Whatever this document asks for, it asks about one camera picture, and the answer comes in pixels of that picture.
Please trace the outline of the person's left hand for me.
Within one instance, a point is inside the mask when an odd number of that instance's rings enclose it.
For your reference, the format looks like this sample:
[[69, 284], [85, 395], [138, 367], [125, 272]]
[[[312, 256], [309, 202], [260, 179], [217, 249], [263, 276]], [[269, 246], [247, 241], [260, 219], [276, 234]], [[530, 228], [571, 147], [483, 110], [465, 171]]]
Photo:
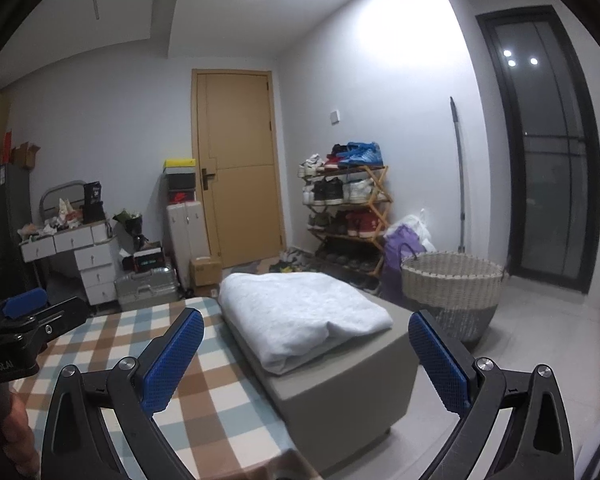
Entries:
[[0, 385], [0, 479], [36, 479], [40, 456], [21, 396]]

